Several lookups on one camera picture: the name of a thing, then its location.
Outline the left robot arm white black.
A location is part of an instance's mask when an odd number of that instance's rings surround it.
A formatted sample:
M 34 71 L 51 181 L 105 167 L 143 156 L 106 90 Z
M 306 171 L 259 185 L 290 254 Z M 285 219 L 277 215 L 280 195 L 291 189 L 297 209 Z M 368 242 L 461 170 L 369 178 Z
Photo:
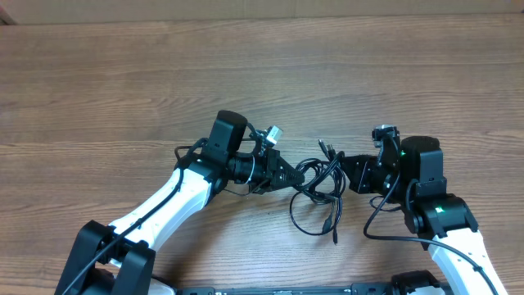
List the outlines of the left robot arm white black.
M 77 234 L 56 287 L 58 294 L 162 294 L 153 281 L 156 253 L 191 215 L 229 182 L 263 194 L 302 184 L 305 177 L 275 149 L 282 131 L 256 130 L 247 118 L 218 112 L 210 135 L 177 157 L 165 185 L 126 216 L 103 225 L 89 221 Z

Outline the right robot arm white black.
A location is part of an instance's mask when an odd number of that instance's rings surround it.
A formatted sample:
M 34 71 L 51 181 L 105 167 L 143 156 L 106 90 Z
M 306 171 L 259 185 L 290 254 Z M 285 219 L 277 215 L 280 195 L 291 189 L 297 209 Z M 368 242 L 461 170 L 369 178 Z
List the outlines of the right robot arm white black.
M 447 191 L 437 138 L 374 134 L 376 156 L 343 157 L 341 168 L 358 194 L 375 193 L 399 206 L 411 236 L 429 253 L 454 294 L 504 294 L 476 218 Z

